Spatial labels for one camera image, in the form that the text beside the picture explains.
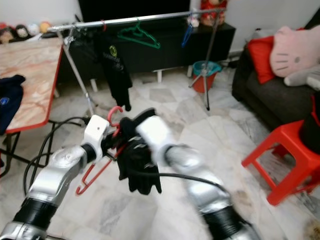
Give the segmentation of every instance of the red plastic stool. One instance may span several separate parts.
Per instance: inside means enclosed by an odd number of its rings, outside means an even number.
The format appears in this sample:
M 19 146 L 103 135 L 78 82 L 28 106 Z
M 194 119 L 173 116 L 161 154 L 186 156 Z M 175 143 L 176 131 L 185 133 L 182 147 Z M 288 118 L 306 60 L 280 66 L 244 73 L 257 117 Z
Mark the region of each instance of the red plastic stool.
M 267 197 L 271 205 L 279 204 L 290 194 L 302 191 L 310 193 L 320 183 L 320 155 L 309 150 L 299 138 L 303 122 L 301 120 L 279 126 L 242 161 L 244 167 L 253 164 L 271 187 L 272 192 Z M 273 154 L 278 154 L 280 157 L 290 153 L 295 158 L 295 167 L 278 185 L 257 161 L 260 155 L 270 149 L 273 149 Z M 297 189 L 308 176 L 311 176 L 308 185 Z

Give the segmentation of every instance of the pink pillow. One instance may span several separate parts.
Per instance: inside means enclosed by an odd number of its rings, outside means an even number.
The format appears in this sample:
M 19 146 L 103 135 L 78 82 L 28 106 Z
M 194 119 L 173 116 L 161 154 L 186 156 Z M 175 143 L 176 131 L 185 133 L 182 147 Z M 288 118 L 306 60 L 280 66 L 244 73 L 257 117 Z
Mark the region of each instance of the pink pillow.
M 320 25 L 301 31 L 283 26 L 276 32 L 270 55 L 275 75 L 284 78 L 317 64 L 320 64 Z

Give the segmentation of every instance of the tripod stand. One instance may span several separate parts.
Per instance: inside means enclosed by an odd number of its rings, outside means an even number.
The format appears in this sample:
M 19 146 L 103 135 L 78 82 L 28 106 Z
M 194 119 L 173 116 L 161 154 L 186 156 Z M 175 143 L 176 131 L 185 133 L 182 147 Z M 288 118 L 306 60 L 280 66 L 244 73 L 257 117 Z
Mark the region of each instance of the tripod stand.
M 216 12 L 216 18 L 213 19 L 213 25 L 212 25 L 212 35 L 209 42 L 208 52 L 206 53 L 205 63 L 202 65 L 201 73 L 193 80 L 193 82 L 189 85 L 189 88 L 192 88 L 192 86 L 200 79 L 200 77 L 203 77 L 203 84 L 204 84 L 204 105 L 206 106 L 206 109 L 210 111 L 210 104 L 209 104 L 209 96 L 208 96 L 208 86 L 207 86 L 207 77 L 208 77 L 208 62 L 211 55 L 212 47 L 214 45 L 218 24 L 219 24 L 219 17 L 220 17 L 221 10 L 218 10 Z

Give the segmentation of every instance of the television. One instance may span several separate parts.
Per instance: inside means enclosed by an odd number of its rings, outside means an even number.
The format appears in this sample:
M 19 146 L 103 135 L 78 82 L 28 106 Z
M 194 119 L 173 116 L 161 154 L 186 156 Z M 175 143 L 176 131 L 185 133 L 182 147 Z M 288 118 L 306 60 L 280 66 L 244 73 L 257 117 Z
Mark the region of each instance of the television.
M 122 19 L 189 11 L 190 0 L 78 0 L 83 21 Z

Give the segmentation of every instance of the red cushion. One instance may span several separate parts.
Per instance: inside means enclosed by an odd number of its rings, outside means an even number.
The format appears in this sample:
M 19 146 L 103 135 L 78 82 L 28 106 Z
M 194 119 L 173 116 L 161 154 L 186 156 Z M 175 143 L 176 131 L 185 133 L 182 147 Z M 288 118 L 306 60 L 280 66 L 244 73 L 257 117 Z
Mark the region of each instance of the red cushion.
M 248 49 L 260 84 L 276 77 L 272 72 L 269 60 L 273 46 L 274 36 L 252 39 L 248 43 Z

